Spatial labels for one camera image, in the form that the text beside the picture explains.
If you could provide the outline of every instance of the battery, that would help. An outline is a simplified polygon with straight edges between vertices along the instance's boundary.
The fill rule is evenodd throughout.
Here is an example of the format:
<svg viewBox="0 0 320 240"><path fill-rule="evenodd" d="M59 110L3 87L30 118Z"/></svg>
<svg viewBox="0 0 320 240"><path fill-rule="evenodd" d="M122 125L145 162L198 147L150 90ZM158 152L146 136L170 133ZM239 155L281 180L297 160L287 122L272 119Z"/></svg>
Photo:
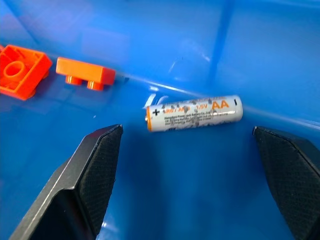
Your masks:
<svg viewBox="0 0 320 240"><path fill-rule="evenodd" d="M145 120L149 131L160 132L232 123L242 116L240 98L231 95L151 105Z"/></svg>

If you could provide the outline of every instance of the blue plastic bin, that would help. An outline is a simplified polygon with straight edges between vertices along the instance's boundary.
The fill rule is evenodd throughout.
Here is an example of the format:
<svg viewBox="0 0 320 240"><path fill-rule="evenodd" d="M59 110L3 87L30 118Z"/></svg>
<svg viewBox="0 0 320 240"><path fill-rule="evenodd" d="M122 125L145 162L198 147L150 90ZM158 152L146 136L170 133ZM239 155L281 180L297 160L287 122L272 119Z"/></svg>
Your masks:
<svg viewBox="0 0 320 240"><path fill-rule="evenodd" d="M0 43L117 71L104 91L55 73L0 96L0 238L8 239L83 136L122 124L99 240L292 240L255 125L320 148L316 0L0 0ZM150 133L147 102L238 94L238 123Z"/></svg>

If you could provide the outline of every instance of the orange plastic brick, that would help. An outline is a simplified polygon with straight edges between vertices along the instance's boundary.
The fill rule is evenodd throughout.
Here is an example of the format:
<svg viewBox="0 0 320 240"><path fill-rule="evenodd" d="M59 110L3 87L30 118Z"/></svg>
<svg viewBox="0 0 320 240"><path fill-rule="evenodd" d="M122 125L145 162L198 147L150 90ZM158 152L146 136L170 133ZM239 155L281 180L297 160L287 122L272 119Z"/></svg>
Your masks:
<svg viewBox="0 0 320 240"><path fill-rule="evenodd" d="M31 98L51 65L43 52L7 45L0 53L0 93L21 100Z"/></svg>
<svg viewBox="0 0 320 240"><path fill-rule="evenodd" d="M67 84L81 85L82 80L86 80L87 88L97 91L102 91L104 85L114 84L116 77L113 69L63 57L58 57L56 73L65 75Z"/></svg>

